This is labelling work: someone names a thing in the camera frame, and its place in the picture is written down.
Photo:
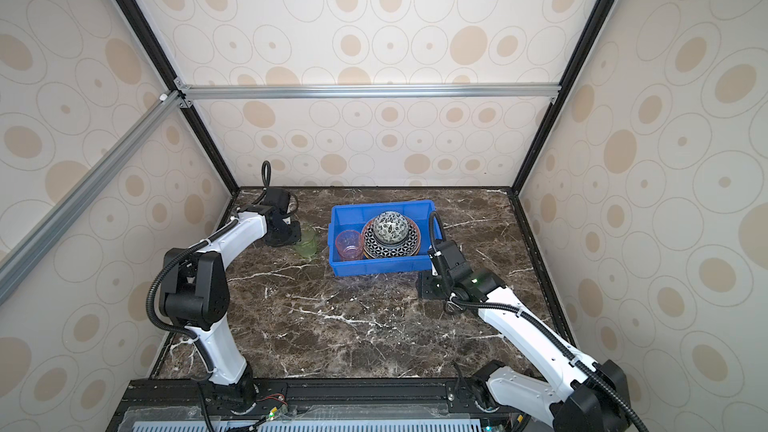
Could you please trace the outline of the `pink transparent cup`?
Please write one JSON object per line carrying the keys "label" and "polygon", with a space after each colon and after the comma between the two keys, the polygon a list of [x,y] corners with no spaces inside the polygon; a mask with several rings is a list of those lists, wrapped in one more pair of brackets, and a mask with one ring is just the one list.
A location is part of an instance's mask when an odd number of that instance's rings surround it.
{"label": "pink transparent cup", "polygon": [[364,239],[356,230],[344,230],[335,239],[336,251],[341,261],[358,261],[364,256]]}

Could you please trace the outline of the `brown leaf pattern bowl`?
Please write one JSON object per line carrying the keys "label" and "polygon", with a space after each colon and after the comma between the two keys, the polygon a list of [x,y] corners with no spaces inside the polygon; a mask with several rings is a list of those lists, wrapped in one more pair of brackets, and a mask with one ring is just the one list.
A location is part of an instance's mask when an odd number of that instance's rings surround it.
{"label": "brown leaf pattern bowl", "polygon": [[401,213],[385,211],[374,218],[371,228],[378,243],[395,246],[406,241],[410,223]]}

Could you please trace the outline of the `geometric pattern brown rimmed plate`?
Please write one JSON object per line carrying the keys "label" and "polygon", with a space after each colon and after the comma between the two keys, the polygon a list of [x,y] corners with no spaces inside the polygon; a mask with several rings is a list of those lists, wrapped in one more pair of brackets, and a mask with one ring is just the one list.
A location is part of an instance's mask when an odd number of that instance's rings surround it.
{"label": "geometric pattern brown rimmed plate", "polygon": [[421,246],[421,233],[418,226],[412,219],[406,217],[410,223],[410,230],[406,241],[399,245],[386,246],[378,243],[373,236],[373,230],[371,226],[373,224],[374,218],[371,219],[362,230],[362,236],[364,239],[364,254],[367,258],[389,259],[415,256],[418,254]]}

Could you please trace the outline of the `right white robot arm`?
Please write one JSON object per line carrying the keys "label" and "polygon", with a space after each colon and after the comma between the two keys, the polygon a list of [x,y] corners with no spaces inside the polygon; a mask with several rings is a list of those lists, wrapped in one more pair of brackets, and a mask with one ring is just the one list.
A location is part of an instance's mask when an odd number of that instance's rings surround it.
{"label": "right white robot arm", "polygon": [[514,408],[555,431],[626,431],[647,426],[631,405],[625,372],[598,362],[540,320],[513,289],[487,268],[474,268],[447,238],[442,220],[428,222],[433,293],[450,313],[476,314],[511,342],[541,374],[536,380],[508,366],[489,368],[479,388],[483,409]]}

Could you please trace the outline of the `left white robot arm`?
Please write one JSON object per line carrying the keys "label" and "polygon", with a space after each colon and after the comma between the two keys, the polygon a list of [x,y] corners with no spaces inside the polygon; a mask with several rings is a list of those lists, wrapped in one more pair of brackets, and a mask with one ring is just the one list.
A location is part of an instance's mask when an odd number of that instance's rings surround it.
{"label": "left white robot arm", "polygon": [[169,250],[150,285],[145,307],[157,328],[189,338],[206,368],[206,381],[247,391],[252,372],[232,337],[227,313],[230,291],[226,270],[250,245],[278,248],[301,239],[290,207],[292,195],[271,185],[272,164],[261,165],[263,188],[257,198],[230,216],[209,236],[187,248]]}

